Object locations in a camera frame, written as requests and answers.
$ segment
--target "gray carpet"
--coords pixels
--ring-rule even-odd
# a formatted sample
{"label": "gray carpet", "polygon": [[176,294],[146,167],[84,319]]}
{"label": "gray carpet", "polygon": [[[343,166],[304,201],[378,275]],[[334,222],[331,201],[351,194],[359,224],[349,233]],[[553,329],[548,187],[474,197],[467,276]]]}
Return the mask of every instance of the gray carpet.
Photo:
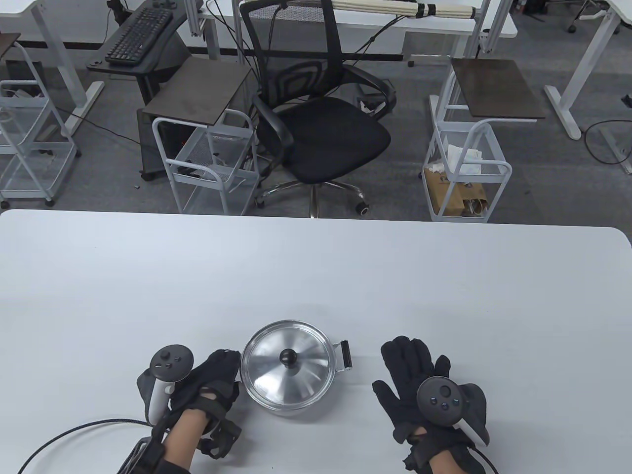
{"label": "gray carpet", "polygon": [[[491,221],[612,226],[632,237],[632,176],[625,175],[620,166],[599,164],[583,142],[569,139],[542,91],[546,84],[563,90],[597,27],[596,21],[583,21],[574,35],[566,33],[574,8],[551,8],[549,15],[541,17],[544,23],[515,15],[518,36],[502,40],[494,54],[517,61],[547,119],[536,125],[494,126],[514,173]],[[409,35],[404,51],[440,47],[441,41]],[[625,28],[612,38],[573,107],[581,127],[603,119],[632,119],[632,110],[620,101],[623,95],[632,93],[631,41],[632,31]],[[351,173],[346,181],[360,186],[368,195],[371,211],[366,218],[429,220],[417,174],[430,136],[427,97],[438,93],[445,67],[408,68],[406,63],[392,62],[360,62],[358,66],[389,78],[397,89],[398,104],[394,113],[383,119],[392,135],[391,146],[378,159]],[[58,106],[69,109],[69,98],[59,88],[56,71],[47,71],[47,78]],[[136,83],[83,74],[87,83],[95,78],[105,80],[106,88],[88,118],[138,138],[135,111],[142,100]],[[341,95],[348,97],[348,92],[342,90]],[[83,157],[74,163],[55,209],[176,212],[166,178],[150,183],[141,180],[137,145],[87,123],[75,137]],[[595,148],[605,152],[598,136],[594,138]],[[288,178],[284,171],[275,172],[266,186]],[[322,217],[358,217],[353,210],[355,202],[343,193],[323,189],[321,202]],[[44,209],[40,200],[14,200],[11,205]],[[250,213],[306,217],[307,191],[298,189],[270,197],[264,209],[251,209]]]}

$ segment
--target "chair armrest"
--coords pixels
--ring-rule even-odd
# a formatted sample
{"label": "chair armrest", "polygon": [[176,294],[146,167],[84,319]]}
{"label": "chair armrest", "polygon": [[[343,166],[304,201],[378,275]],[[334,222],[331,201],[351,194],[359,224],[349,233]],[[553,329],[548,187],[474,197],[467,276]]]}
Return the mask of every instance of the chair armrest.
{"label": "chair armrest", "polygon": [[269,174],[270,171],[272,171],[290,153],[292,153],[294,150],[294,137],[292,137],[292,133],[288,130],[288,127],[286,127],[279,116],[270,108],[270,106],[268,106],[268,104],[261,100],[261,97],[258,95],[253,96],[252,104],[257,109],[257,112],[259,112],[260,120],[268,122],[279,139],[279,149],[269,150],[275,155],[275,159],[268,167]]}
{"label": "chair armrest", "polygon": [[395,89],[389,86],[386,82],[377,77],[363,71],[362,69],[356,68],[354,66],[349,66],[348,64],[343,65],[344,75],[342,84],[349,83],[359,83],[368,85],[369,87],[373,87],[380,91],[384,96],[384,100],[386,102],[386,107],[380,110],[377,114],[374,115],[376,120],[384,117],[387,113],[391,112],[397,104],[397,97],[395,95]]}

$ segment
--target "white table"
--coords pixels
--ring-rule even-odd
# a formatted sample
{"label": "white table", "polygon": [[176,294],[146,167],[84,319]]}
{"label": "white table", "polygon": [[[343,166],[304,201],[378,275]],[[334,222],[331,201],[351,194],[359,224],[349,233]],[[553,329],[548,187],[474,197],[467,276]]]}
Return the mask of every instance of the white table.
{"label": "white table", "polygon": [[[400,334],[484,389],[501,473],[628,470],[632,252],[615,229],[10,210],[0,249],[8,474],[67,428],[141,418],[136,377],[165,344],[200,362],[283,318],[348,338],[353,370],[298,419],[243,393],[240,440],[194,474],[403,473],[370,387]],[[147,433],[70,437],[26,474],[111,474]]]}
{"label": "white table", "polygon": [[[557,117],[562,122],[568,136],[573,140],[579,140],[581,138],[581,130],[573,118],[570,109],[621,20],[626,23],[632,22],[632,0],[607,1],[610,5],[610,9],[606,12],[604,19],[601,21],[595,36],[588,45],[586,53],[584,53],[580,63],[577,65],[577,69],[575,69],[564,92],[560,94],[557,88],[552,85],[544,86],[544,92],[546,92],[553,105]],[[629,169],[629,173],[632,173],[632,166]]]}
{"label": "white table", "polygon": [[68,120],[66,120],[66,127],[70,135],[73,135],[79,125],[81,125],[82,119],[88,114],[94,101],[97,100],[105,83],[103,81],[94,81],[87,90],[83,89],[72,59],[64,47],[64,42],[57,33],[54,25],[51,25],[46,18],[47,13],[44,0],[0,1],[0,18],[17,18],[29,12],[33,16],[37,28],[40,30],[40,33],[48,45],[48,51],[57,62],[61,77],[75,103],[75,109],[73,110],[74,115],[71,115]]}
{"label": "white table", "polygon": [[[217,0],[221,12],[223,13],[226,21],[229,25],[233,25],[233,6],[232,0]],[[480,7],[482,0],[450,0],[451,4],[463,4]],[[488,14],[483,21],[483,28],[489,28],[494,21],[494,16],[498,10],[500,0],[492,0],[489,6]],[[213,0],[208,2],[211,11],[219,16],[219,10]],[[336,23],[338,24],[338,32],[341,40],[341,47],[343,52],[356,51],[365,41],[369,39],[371,35],[376,33],[386,23],[391,21],[395,15],[387,15],[382,13],[364,13],[360,11],[343,11],[335,10]],[[234,48],[234,42],[226,27],[214,21],[214,17],[209,13],[206,2],[202,6],[202,12],[200,14],[202,18],[206,18],[209,26],[216,28],[216,37],[218,41],[215,42],[213,34],[207,34],[207,47],[211,57],[217,57],[217,53],[213,51],[215,48],[230,47]],[[437,33],[443,35],[455,35],[456,44],[454,46],[453,55],[460,57],[463,55],[465,49],[465,43],[468,36],[471,35],[474,29],[474,20],[459,20],[455,18],[406,18],[401,20],[391,28],[382,33],[378,39],[369,47],[369,53],[375,54],[401,54],[402,46],[404,44],[404,35],[406,32],[417,33]],[[250,42],[248,32],[243,27],[244,38]],[[507,15],[507,19],[503,25],[501,37],[513,38],[518,34],[516,25],[511,19],[510,15]]]}

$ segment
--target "black glove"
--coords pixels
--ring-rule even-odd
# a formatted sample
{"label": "black glove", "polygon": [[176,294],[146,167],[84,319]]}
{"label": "black glove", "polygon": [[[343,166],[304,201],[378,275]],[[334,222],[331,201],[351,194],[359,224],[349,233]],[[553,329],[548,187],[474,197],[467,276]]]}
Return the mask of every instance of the black glove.
{"label": "black glove", "polygon": [[[382,358],[399,398],[383,380],[373,382],[373,392],[393,423],[395,440],[413,445],[411,456],[404,461],[407,469],[426,472],[430,458],[441,451],[457,445],[474,446],[462,431],[430,423],[417,406],[417,389],[425,379],[435,375],[449,376],[450,360],[446,356],[440,356],[433,365],[426,344],[419,339],[411,341],[406,336],[399,336],[382,346]],[[418,427],[425,428],[427,433],[414,436]]]}
{"label": "black glove", "polygon": [[171,423],[175,423],[187,408],[204,410],[200,404],[207,402],[200,397],[200,393],[214,394],[214,401],[223,408],[225,415],[239,395],[239,385],[235,382],[235,377],[240,360],[239,352],[218,349],[183,380],[176,382],[171,395],[171,413],[175,415],[171,417]]}

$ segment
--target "keyboard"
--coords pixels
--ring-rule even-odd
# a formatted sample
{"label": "keyboard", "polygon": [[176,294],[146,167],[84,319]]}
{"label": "keyboard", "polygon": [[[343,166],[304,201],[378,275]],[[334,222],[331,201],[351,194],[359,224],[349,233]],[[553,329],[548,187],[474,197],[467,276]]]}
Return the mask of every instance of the keyboard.
{"label": "keyboard", "polygon": [[145,7],[125,26],[122,36],[107,52],[106,61],[111,64],[136,66],[173,18],[171,10]]}

